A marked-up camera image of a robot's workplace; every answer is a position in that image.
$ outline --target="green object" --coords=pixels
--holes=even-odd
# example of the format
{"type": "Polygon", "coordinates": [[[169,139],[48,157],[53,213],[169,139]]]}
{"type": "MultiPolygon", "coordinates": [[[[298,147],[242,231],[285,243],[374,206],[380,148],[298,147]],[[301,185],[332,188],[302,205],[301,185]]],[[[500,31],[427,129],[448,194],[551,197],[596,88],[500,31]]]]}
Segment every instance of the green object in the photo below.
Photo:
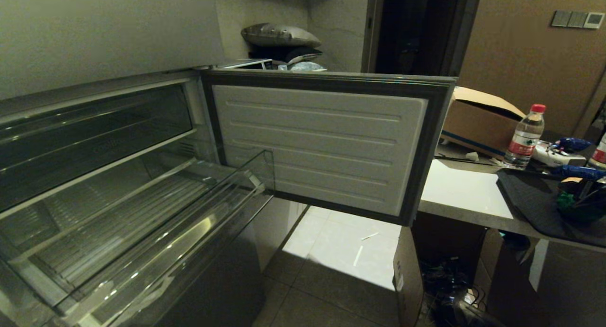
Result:
{"type": "Polygon", "coordinates": [[[562,217],[580,223],[591,223],[599,220],[606,214],[606,210],[602,206],[582,206],[575,208],[574,202],[574,196],[570,193],[562,192],[558,195],[556,203],[558,204],[558,211],[562,217]]]}

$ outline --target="cardboard box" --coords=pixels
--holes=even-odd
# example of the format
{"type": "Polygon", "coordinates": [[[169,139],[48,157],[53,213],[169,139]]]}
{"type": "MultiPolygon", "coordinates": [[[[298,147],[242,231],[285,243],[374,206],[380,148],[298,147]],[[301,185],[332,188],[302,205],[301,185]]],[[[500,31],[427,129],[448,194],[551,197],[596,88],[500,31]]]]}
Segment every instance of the cardboard box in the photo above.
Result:
{"type": "Polygon", "coordinates": [[[503,159],[524,112],[506,100],[477,90],[456,87],[441,137],[503,159]]]}
{"type": "Polygon", "coordinates": [[[498,230],[419,213],[412,228],[402,228],[393,262],[401,327],[415,327],[424,305],[419,258],[444,256],[459,256],[462,271],[485,293],[480,310],[507,327],[549,326],[547,311],[498,230]]]}

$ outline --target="floor tile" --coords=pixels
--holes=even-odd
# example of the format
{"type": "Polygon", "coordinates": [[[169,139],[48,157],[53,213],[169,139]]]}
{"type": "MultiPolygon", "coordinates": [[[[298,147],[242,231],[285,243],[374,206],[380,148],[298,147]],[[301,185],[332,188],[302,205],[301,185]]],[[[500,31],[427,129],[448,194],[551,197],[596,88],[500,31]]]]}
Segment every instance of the floor tile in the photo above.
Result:
{"type": "Polygon", "coordinates": [[[370,230],[369,234],[378,232],[381,236],[392,239],[398,239],[400,237],[400,230],[402,229],[402,227],[397,224],[385,223],[384,221],[377,221],[338,211],[330,211],[328,219],[329,221],[336,221],[355,228],[368,229],[370,230]]]}
{"type": "Polygon", "coordinates": [[[305,262],[293,287],[383,327],[398,327],[398,302],[394,290],[329,269],[311,260],[305,262]]]}
{"type": "Polygon", "coordinates": [[[290,286],[293,284],[304,263],[305,258],[278,250],[273,258],[271,258],[263,274],[290,286]]]}
{"type": "Polygon", "coordinates": [[[332,212],[335,211],[324,208],[318,208],[318,206],[310,206],[309,210],[307,210],[306,215],[311,215],[321,219],[327,219],[332,212]]]}
{"type": "Polygon", "coordinates": [[[376,323],[291,289],[271,327],[380,327],[376,323]]]}
{"type": "Polygon", "coordinates": [[[266,302],[252,327],[270,327],[271,322],[276,317],[280,306],[282,306],[282,302],[284,302],[288,294],[288,290],[290,290],[290,287],[286,286],[286,284],[272,280],[269,277],[263,279],[263,287],[266,302]]]}
{"type": "Polygon", "coordinates": [[[393,257],[398,244],[368,229],[326,221],[309,259],[342,273],[392,290],[393,257]]]}
{"type": "Polygon", "coordinates": [[[306,214],[284,245],[283,250],[295,256],[307,258],[325,222],[326,219],[306,214]]]}

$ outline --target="door frame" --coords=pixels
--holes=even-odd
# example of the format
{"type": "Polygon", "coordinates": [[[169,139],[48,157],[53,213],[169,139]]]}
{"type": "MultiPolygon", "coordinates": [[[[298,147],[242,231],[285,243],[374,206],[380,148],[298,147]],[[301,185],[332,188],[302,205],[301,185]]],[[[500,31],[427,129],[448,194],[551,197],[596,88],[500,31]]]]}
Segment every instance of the door frame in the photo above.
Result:
{"type": "Polygon", "coordinates": [[[362,72],[374,73],[376,70],[379,34],[383,18],[383,0],[368,0],[366,6],[366,28],[362,50],[362,72]]]}
{"type": "MultiPolygon", "coordinates": [[[[383,1],[368,0],[362,50],[362,72],[374,73],[376,70],[383,20],[383,1]]],[[[458,76],[460,74],[479,3],[480,0],[457,0],[446,51],[442,58],[440,75],[458,76]]]]}
{"type": "Polygon", "coordinates": [[[576,128],[574,128],[574,137],[582,138],[585,133],[587,133],[587,130],[591,124],[593,124],[593,118],[599,110],[600,105],[602,105],[602,101],[604,101],[604,99],[606,99],[606,69],[604,69],[601,79],[597,82],[593,95],[585,106],[585,111],[580,117],[579,122],[576,124],[576,128]]]}

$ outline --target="bottle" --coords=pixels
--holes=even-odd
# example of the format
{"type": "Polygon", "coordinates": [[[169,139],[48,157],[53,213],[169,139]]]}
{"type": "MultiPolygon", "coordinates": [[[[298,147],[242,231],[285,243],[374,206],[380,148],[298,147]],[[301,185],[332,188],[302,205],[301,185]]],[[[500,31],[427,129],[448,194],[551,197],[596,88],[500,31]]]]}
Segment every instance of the bottle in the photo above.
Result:
{"type": "Polygon", "coordinates": [[[530,113],[517,124],[516,132],[513,134],[503,160],[504,167],[512,169],[526,168],[545,128],[543,120],[545,109],[545,105],[535,103],[530,107],[530,113]]]}
{"type": "Polygon", "coordinates": [[[602,135],[602,140],[598,144],[596,151],[587,161],[587,166],[595,169],[606,170],[606,133],[602,135]]]}

